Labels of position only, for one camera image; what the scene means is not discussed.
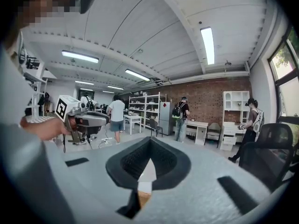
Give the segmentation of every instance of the ceiling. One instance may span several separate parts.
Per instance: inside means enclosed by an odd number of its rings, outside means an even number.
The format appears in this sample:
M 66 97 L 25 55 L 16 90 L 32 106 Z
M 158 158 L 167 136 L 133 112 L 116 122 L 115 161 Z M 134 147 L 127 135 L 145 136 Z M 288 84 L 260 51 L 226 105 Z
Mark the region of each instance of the ceiling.
M 248 75 L 245 62 L 264 42 L 270 6 L 269 0 L 95 0 L 86 14 L 56 11 L 23 33 L 26 48 L 58 79 L 130 91 L 145 82 L 126 69 L 152 78 L 148 87 L 219 72 Z M 214 38 L 212 65 L 200 34 L 206 27 Z M 62 50 L 98 57 L 99 63 L 71 60 Z

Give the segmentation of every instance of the red brick wall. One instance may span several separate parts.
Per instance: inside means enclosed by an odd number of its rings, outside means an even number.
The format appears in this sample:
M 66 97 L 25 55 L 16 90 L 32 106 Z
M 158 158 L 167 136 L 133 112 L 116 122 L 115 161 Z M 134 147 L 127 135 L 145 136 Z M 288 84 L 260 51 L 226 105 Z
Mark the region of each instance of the red brick wall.
M 162 86 L 155 89 L 144 90 L 151 94 L 167 94 L 167 100 L 177 103 L 182 96 L 188 98 L 190 119 L 222 124 L 222 94 L 224 91 L 250 91 L 249 77 L 219 78 L 195 81 L 184 84 Z M 225 112 L 225 121 L 239 122 L 240 112 Z

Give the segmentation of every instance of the white floor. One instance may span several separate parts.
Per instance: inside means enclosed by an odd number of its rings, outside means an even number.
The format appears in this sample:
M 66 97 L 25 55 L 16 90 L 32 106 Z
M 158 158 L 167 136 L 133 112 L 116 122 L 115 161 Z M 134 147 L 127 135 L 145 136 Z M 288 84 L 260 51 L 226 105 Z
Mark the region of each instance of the white floor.
M 132 135 L 130 135 L 129 134 L 129 125 L 126 124 L 126 130 L 123 133 L 121 133 L 121 143 L 130 141 L 130 140 L 134 140 L 137 138 L 150 136 L 150 129 L 142 128 L 141 131 L 142 132 L 139 133 L 139 125 L 135 124 L 135 128 L 132 131 Z M 99 133 L 94 136 L 96 137 L 96 139 L 91 141 L 91 146 L 93 149 L 108 148 L 108 146 L 110 146 L 110 145 L 116 145 L 116 140 L 114 138 L 114 132 L 110 131 L 109 124 L 106 125 L 105 127 L 102 127 L 101 130 L 99 131 Z M 109 139 L 107 144 L 102 143 L 101 139 L 104 139 L 107 137 L 112 138 L 112 139 Z M 170 135 L 170 136 L 163 135 L 163 138 L 173 140 L 174 133 L 173 133 L 173 135 Z M 66 152 L 77 152 L 77 151 L 91 149 L 91 147 L 89 146 L 89 144 L 87 142 L 86 142 L 86 144 L 82 144 L 82 145 L 73 145 L 72 142 L 68 142 L 68 140 L 71 140 L 71 136 L 66 136 L 66 142 L 65 142 Z M 186 137 L 184 140 L 184 143 L 182 145 L 184 145 L 184 144 L 194 144 L 194 141 Z M 224 151 L 224 150 L 220 150 L 219 147 L 217 148 L 216 141 L 214 142 L 212 140 L 206 140 L 206 145 L 204 145 L 204 148 L 210 149 L 210 150 L 214 151 L 215 153 L 217 153 L 218 155 L 227 159 L 228 157 L 231 157 L 237 153 L 239 145 L 235 145 L 233 147 L 232 151 Z M 150 193 L 151 192 L 151 182 L 154 180 L 156 180 L 156 172 L 155 172 L 154 164 L 150 160 L 147 167 L 145 168 L 145 170 L 143 171 L 143 173 L 141 174 L 141 176 L 138 180 L 139 181 L 138 190 Z

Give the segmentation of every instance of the fluorescent light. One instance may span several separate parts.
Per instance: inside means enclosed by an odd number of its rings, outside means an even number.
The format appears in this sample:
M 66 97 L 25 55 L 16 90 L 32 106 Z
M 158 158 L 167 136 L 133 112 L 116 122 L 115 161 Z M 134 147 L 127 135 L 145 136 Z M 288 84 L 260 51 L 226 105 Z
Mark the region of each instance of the fluorescent light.
M 206 47 L 206 58 L 207 64 L 211 65 L 215 63 L 215 53 L 214 53 L 214 41 L 211 28 L 204 28 L 200 30 L 202 38 L 204 39 L 204 44 Z
M 148 78 L 146 78 L 146 77 L 144 77 L 144 76 L 142 76 L 142 75 L 140 75 L 140 74 L 138 74 L 136 72 L 133 72 L 133 71 L 131 71 L 129 69 L 126 69 L 126 73 L 128 73 L 130 75 L 133 75 L 133 76 L 136 76 L 138 78 L 141 78 L 142 80 L 150 81 L 150 79 L 148 79 Z
M 80 88 L 80 90 L 84 90 L 84 91 L 93 91 L 93 90 L 90 90 L 90 89 L 84 89 L 84 88 Z
M 62 51 L 62 55 L 63 56 L 67 56 L 67 57 L 72 57 L 72 58 L 76 58 L 76 59 L 81 59 L 81 60 L 89 61 L 89 62 L 94 62 L 94 63 L 98 63 L 99 62 L 99 59 L 96 58 L 96 57 L 87 56 L 87 55 L 83 55 L 83 54 L 72 52 L 72 51 L 63 50 Z
M 113 88 L 113 89 L 118 89 L 118 90 L 123 90 L 123 88 L 119 88 L 119 87 L 115 87 L 115 86 L 107 86 L 107 87 L 109 87 L 109 88 Z
M 75 80 L 76 83 L 80 83 L 80 84 L 91 84 L 93 85 L 93 83 L 89 83 L 89 82 L 84 82 L 84 81 L 78 81 L 78 80 Z

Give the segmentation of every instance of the black pants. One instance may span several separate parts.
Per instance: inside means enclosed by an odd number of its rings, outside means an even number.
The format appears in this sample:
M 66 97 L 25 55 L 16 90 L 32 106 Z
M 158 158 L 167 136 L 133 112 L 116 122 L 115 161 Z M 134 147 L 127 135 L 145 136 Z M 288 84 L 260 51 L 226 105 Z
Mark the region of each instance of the black pants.
M 252 131 L 252 130 L 246 130 L 246 133 L 244 135 L 244 138 L 242 140 L 242 143 L 239 147 L 238 152 L 236 153 L 236 155 L 233 157 L 233 159 L 237 160 L 240 155 L 241 155 L 241 150 L 242 150 L 242 146 L 248 142 L 254 142 L 256 140 L 256 132 Z

